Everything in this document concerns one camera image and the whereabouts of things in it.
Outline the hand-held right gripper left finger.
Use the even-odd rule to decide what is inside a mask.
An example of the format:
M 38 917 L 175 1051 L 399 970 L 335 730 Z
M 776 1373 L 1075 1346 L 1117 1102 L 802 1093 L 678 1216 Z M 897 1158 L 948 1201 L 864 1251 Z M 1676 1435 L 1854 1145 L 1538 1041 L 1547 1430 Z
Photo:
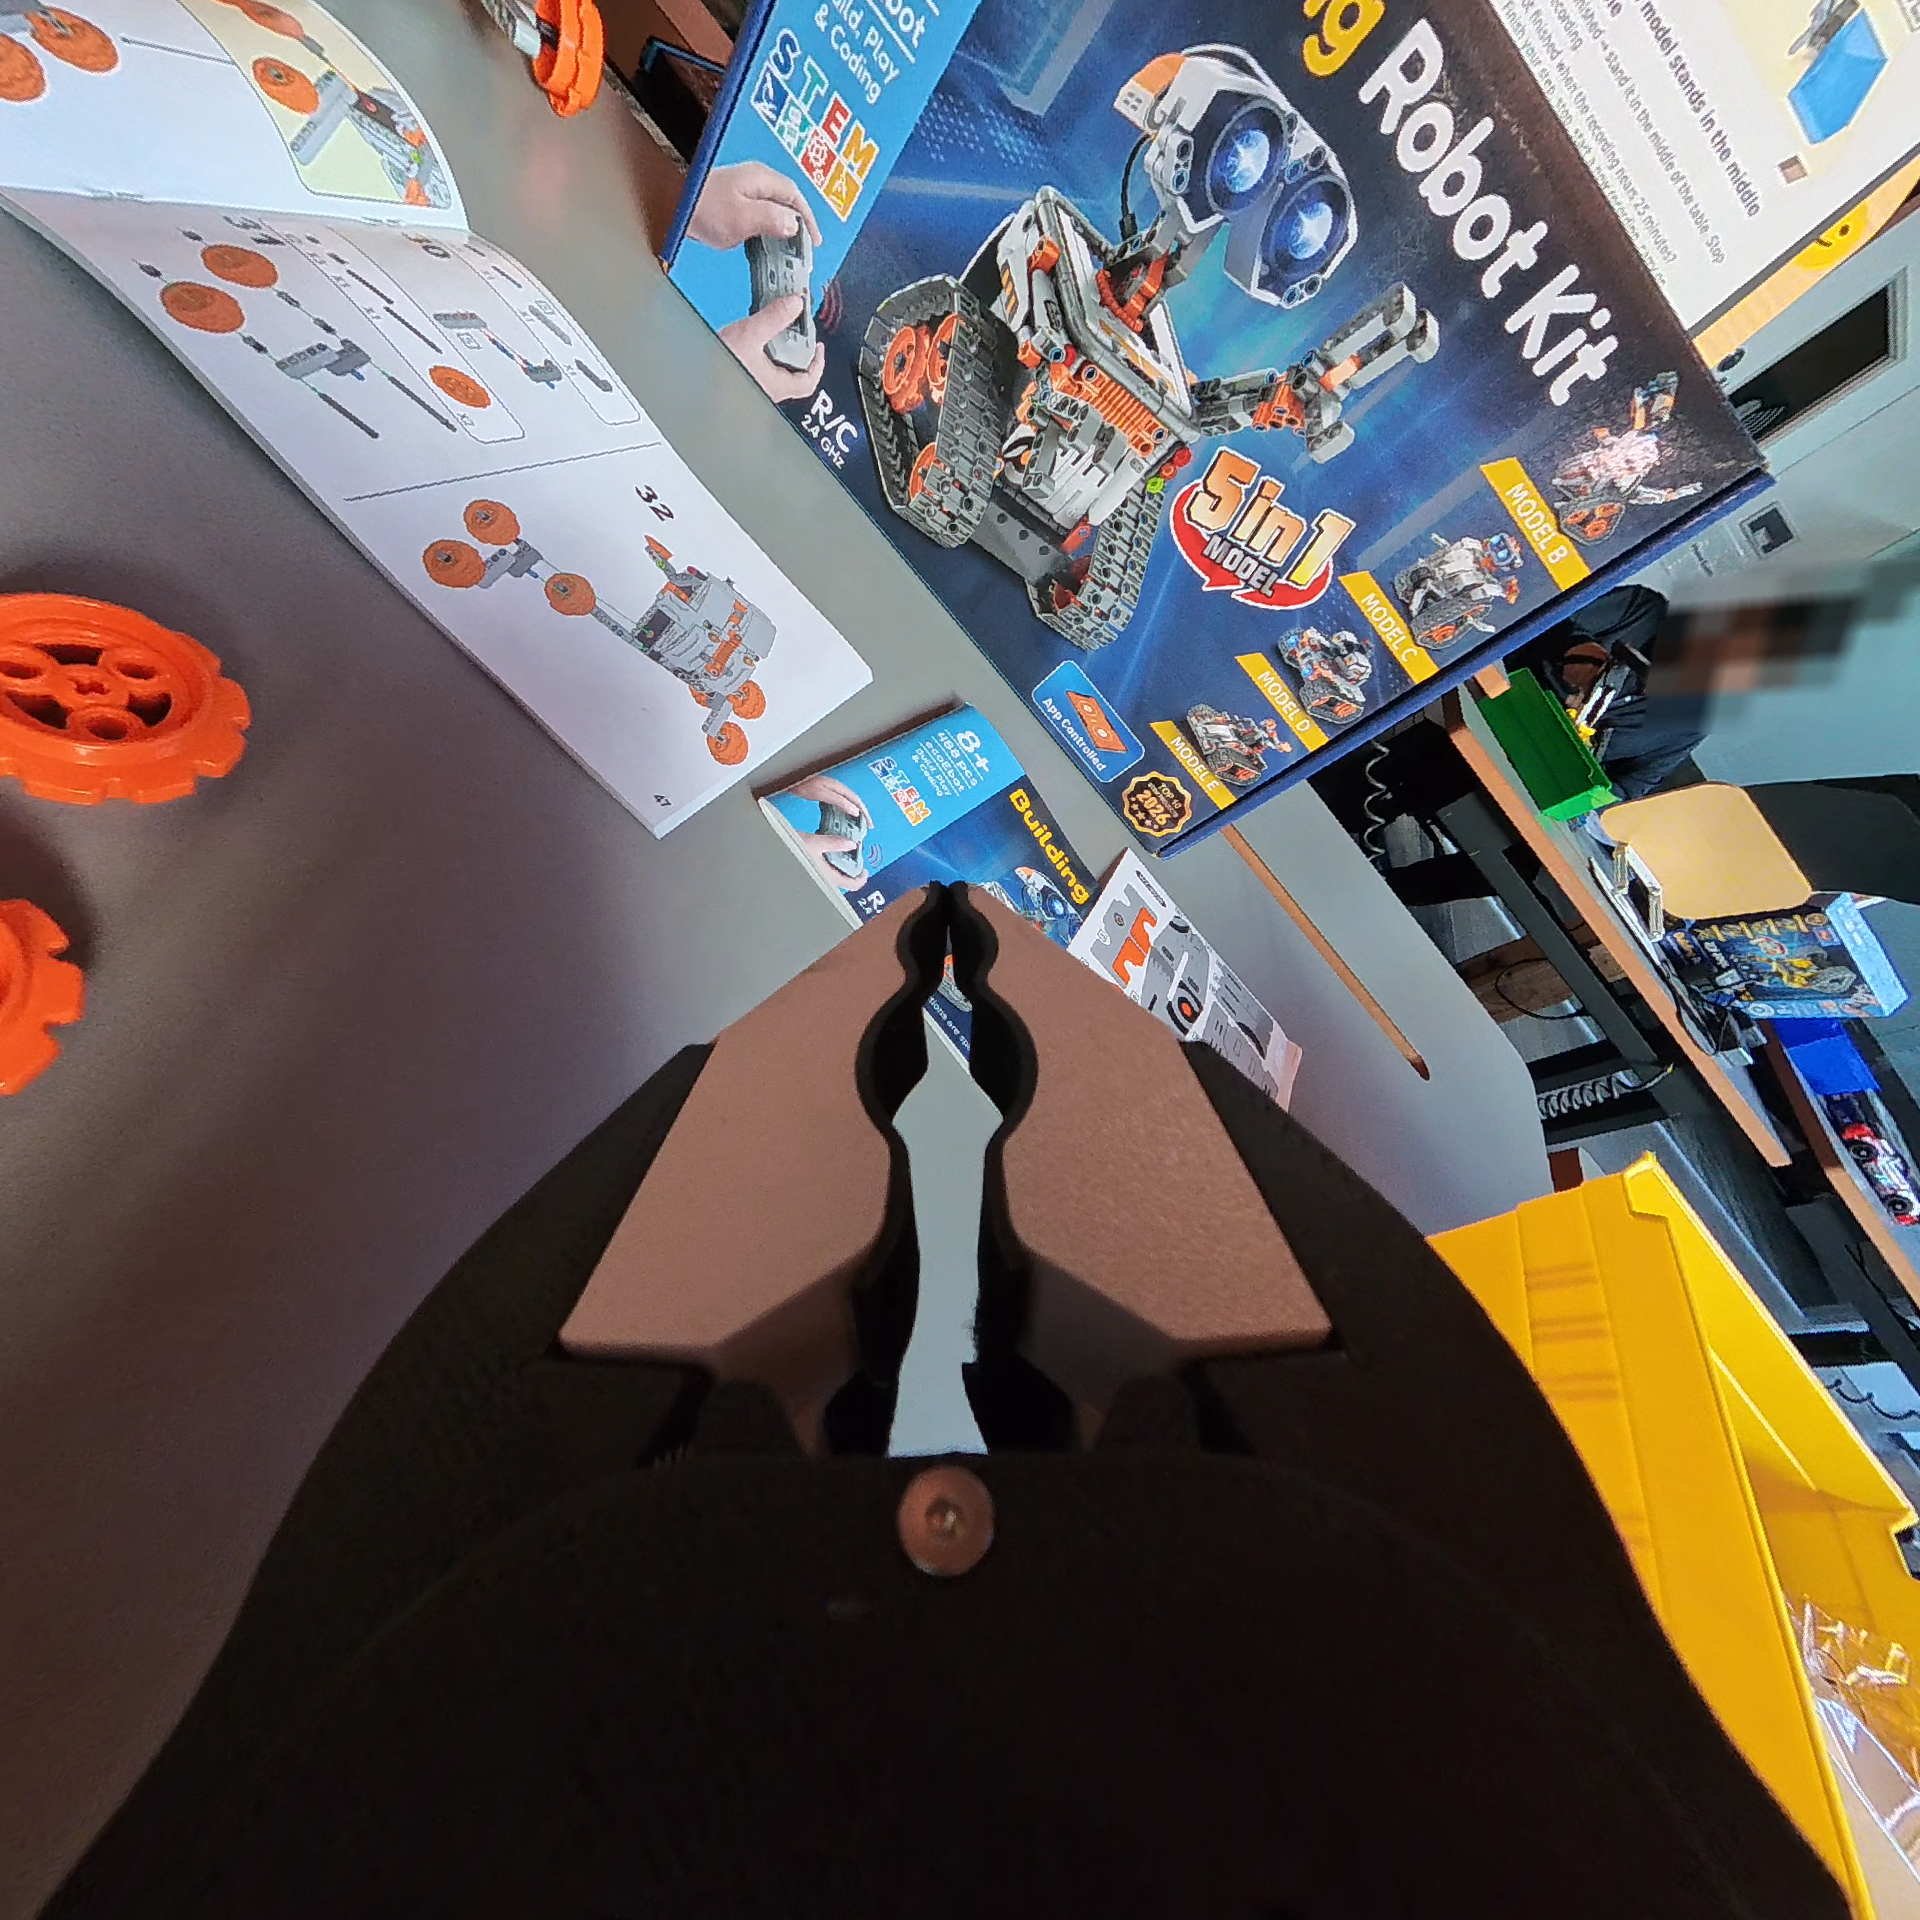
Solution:
M 766 1380 L 802 1441 L 889 1450 L 920 1308 L 892 1114 L 925 1075 L 941 958 L 948 887 L 920 887 L 709 1041 L 561 1358 Z

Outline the partly built toy robot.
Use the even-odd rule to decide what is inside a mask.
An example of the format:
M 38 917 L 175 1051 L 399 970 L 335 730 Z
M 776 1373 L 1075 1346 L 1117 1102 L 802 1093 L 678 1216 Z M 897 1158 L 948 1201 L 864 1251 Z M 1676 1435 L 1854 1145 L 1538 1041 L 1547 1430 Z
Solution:
M 480 0 L 502 39 L 532 61 L 548 112 L 584 112 L 601 90 L 601 17 L 590 0 Z

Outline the grey desk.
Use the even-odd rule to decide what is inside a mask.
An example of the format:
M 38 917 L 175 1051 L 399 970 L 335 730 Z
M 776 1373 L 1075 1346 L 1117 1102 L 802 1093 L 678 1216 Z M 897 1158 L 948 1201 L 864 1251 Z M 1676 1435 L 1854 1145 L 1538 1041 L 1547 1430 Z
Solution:
M 470 231 L 532 264 L 875 683 L 802 780 L 978 706 L 1075 853 L 1130 844 L 744 368 L 655 277 L 678 165 L 601 95 L 555 119 L 480 5 L 328 5 L 419 95 Z M 62 247 L 8 224 L 8 593 L 201 641 L 252 726 L 175 803 L 8 780 L 8 902 L 87 1022 L 8 1102 L 8 1913 L 87 1856 L 201 1686 L 318 1441 L 443 1269 L 674 1050 L 846 926 L 724 790 L 650 837 Z M 1425 1235 L 1553 1188 L 1531 1075 L 1317 790 L 1162 887 L 1299 1041 L 1297 1114 Z

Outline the wooden office desk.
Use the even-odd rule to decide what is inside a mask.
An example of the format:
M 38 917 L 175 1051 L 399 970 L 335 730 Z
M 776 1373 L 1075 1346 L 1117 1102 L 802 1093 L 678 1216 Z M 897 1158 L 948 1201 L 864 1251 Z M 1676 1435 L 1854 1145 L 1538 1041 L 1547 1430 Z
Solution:
M 1860 1269 L 1910 1300 L 1910 1226 L 1895 1226 L 1881 1195 L 1860 1181 L 1848 1139 L 1784 1068 L 1784 1050 L 1763 1041 L 1759 1068 L 1739 1050 L 1710 1051 L 1710 1035 L 1662 958 L 1599 887 L 1599 844 L 1531 803 L 1473 683 L 1391 730 L 1391 767 L 1378 770 L 1473 869 L 1447 894 L 1473 902 L 1481 887 L 1506 902 L 1522 949 L 1599 1025 L 1599 1041 L 1531 1064 L 1553 1145 L 1653 1121 L 1708 1121 L 1721 1139 L 1742 1139 L 1742 1158 L 1772 1167 L 1772 1188 L 1789 1201 L 1789 1219 L 1812 1235 L 1830 1289 Z

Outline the thin wooden stick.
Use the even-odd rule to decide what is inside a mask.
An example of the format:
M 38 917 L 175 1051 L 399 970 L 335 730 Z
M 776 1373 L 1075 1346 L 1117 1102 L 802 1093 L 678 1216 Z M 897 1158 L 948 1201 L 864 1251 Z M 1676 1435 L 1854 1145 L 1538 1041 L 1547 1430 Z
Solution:
M 1391 1009 L 1361 990 L 1361 977 L 1331 949 L 1331 934 L 1308 917 L 1308 907 L 1275 881 L 1275 869 L 1243 837 L 1243 827 L 1224 827 L 1236 857 L 1264 881 L 1264 894 L 1279 907 L 1279 917 L 1308 941 L 1308 951 L 1353 991 L 1353 1009 L 1384 1025 L 1384 1041 L 1433 1082 L 1433 1064 L 1416 1041 L 1391 1022 Z

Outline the blue cover booklet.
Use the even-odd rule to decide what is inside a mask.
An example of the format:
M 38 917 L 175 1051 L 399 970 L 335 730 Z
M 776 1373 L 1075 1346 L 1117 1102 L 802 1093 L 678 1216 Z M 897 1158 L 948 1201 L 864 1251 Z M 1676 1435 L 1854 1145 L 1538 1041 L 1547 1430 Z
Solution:
M 756 813 L 850 926 L 925 887 L 970 887 L 1064 949 L 1091 902 L 1087 857 L 970 706 L 791 780 Z

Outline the instruction booklet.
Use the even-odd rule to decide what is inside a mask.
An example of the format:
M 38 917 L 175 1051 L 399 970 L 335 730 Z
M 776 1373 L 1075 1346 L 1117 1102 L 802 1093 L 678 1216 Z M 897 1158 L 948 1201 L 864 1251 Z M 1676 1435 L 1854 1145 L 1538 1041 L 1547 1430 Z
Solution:
M 650 831 L 875 683 L 319 5 L 8 5 L 8 210 Z

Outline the green plastic bin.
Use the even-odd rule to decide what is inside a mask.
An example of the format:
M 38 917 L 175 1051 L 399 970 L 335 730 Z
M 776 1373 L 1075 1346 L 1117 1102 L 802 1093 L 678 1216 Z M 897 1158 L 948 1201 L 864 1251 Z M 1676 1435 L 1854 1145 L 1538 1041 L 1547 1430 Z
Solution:
M 1585 748 L 1579 720 L 1557 706 L 1553 683 L 1538 683 L 1531 671 L 1506 671 L 1506 692 L 1480 697 L 1480 712 L 1547 822 L 1585 822 L 1621 803 L 1621 789 L 1603 780 L 1599 749 Z

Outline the small yellow bin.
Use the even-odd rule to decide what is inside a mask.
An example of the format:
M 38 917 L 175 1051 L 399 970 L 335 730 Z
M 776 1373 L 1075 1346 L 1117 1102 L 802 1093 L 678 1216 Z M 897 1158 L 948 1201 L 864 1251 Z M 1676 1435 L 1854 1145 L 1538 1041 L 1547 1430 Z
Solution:
M 1920 1909 L 1910 1507 L 1646 1158 L 1433 1235 L 1571 1430 L 1692 1686 L 1854 1913 Z

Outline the curled white poster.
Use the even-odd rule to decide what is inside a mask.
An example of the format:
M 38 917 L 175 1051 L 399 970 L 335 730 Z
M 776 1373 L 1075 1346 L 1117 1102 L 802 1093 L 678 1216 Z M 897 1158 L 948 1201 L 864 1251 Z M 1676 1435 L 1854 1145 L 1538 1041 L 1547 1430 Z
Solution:
M 1495 0 L 1495 22 L 1692 335 L 1920 141 L 1910 0 Z

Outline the white folded leaflet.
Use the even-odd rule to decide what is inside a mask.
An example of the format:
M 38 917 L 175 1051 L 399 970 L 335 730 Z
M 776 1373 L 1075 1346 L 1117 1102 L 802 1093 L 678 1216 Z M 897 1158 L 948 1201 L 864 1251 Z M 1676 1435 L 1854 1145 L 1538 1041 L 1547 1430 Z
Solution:
M 1299 1050 L 1243 990 L 1243 977 L 1198 934 L 1198 917 L 1166 902 L 1166 887 L 1136 853 L 1117 857 L 1064 951 L 1091 970 L 1104 978 L 1117 978 L 1138 1015 L 1174 1025 L 1174 1041 L 1218 1050 L 1275 1111 L 1287 1111 Z

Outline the orange toy wheel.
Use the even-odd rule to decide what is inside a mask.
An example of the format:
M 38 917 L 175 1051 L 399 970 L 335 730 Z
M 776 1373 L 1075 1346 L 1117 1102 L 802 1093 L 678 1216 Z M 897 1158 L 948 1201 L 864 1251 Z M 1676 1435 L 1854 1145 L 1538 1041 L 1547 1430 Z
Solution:
M 56 1068 L 56 1025 L 79 1022 L 87 978 L 69 951 L 69 934 L 35 902 L 0 902 L 0 1093 L 18 1093 Z
M 236 770 L 251 720 L 220 661 L 140 611 L 0 595 L 0 770 L 35 799 L 188 799 L 192 780 Z

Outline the blue robot kit box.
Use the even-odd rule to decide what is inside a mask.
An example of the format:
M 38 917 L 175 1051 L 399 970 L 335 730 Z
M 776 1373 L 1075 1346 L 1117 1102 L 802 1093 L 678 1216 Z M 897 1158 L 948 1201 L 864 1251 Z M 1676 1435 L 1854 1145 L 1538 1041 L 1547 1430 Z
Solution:
M 1136 837 L 1759 488 L 1538 5 L 744 5 L 674 279 Z

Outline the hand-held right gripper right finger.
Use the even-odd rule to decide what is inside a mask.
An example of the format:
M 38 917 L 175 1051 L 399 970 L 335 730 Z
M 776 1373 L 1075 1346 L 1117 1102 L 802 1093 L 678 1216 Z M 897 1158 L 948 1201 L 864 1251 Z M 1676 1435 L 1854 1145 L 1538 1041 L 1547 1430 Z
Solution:
M 948 887 L 970 1082 L 998 1111 L 978 1167 L 978 1308 L 964 1405 L 986 1441 L 1075 1441 L 1136 1378 L 1198 1358 L 1322 1351 L 1297 1251 L 1243 1167 L 1209 1050 L 1045 949 L 1015 907 Z

